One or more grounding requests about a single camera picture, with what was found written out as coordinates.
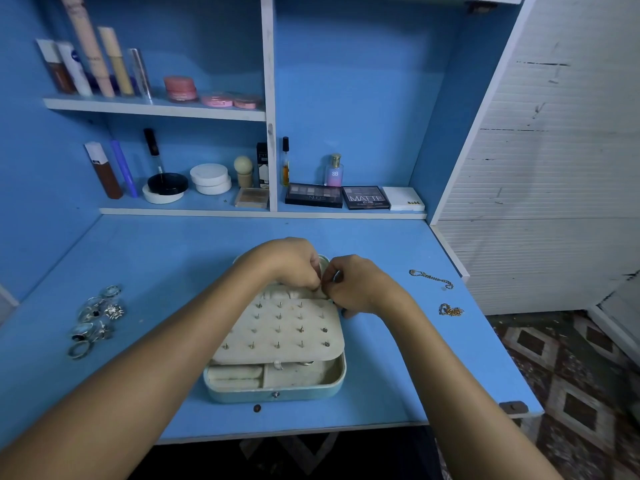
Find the gold chain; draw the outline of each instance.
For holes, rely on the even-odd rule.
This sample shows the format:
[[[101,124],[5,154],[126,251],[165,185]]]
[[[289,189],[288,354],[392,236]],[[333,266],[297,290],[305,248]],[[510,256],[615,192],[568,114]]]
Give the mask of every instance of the gold chain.
[[[440,278],[436,278],[435,276],[432,276],[430,274],[423,273],[422,271],[416,271],[415,269],[410,269],[409,274],[411,274],[412,276],[422,276],[430,280],[441,281],[445,284],[444,288],[446,288],[447,290],[453,290],[453,283],[448,280],[441,280]]]
[[[465,311],[462,308],[458,308],[457,306],[455,308],[452,308],[446,303],[443,303],[438,310],[438,313],[440,313],[440,315],[449,315],[450,317],[459,317],[464,312]]]

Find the perfume bottle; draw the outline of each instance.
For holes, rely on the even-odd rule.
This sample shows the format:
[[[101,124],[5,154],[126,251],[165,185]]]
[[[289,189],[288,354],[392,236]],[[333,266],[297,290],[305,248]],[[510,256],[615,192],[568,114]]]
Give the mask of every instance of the perfume bottle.
[[[326,168],[324,174],[324,184],[329,187],[341,187],[342,186],[342,172],[344,171],[344,165],[340,163],[340,153],[334,153],[331,155],[331,163]]]
[[[289,185],[289,137],[282,138],[282,184]]]

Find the blue table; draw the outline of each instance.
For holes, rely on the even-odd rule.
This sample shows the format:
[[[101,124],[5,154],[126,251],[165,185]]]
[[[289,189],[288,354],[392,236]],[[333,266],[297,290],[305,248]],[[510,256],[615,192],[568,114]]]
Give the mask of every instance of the blue table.
[[[0,328],[0,447],[110,358],[217,278],[234,257],[278,237],[309,239],[326,256],[369,257],[404,286],[497,402],[543,410],[423,221],[103,216]],[[450,280],[409,275],[418,269]],[[127,315],[85,359],[67,355],[78,307],[120,284]],[[441,303],[461,317],[438,315]],[[395,342],[379,318],[343,322],[347,375],[330,399],[212,403],[202,380],[161,442],[424,424],[427,418]]]

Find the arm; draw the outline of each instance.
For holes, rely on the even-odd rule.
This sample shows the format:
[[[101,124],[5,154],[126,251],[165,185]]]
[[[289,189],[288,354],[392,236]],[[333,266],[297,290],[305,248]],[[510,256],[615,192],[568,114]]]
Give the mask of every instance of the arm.
[[[311,244],[303,239],[271,241],[238,259],[0,453],[0,478],[126,478],[162,434],[245,307],[272,281],[318,288],[319,260]]]
[[[333,282],[338,271],[338,282]],[[323,289],[347,308],[345,318],[373,313],[387,325],[453,478],[560,480],[453,354],[409,293],[375,264],[358,256],[333,259],[324,273]]]

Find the silver mascara tube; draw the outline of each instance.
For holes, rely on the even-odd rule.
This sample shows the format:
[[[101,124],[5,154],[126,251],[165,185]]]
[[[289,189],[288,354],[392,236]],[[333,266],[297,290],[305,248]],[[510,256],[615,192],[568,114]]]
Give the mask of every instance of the silver mascara tube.
[[[140,50],[137,48],[130,48],[129,53],[133,59],[133,74],[136,78],[140,95],[151,100],[151,85],[149,85],[147,69],[145,67],[145,62],[142,60],[142,54],[140,54]]]

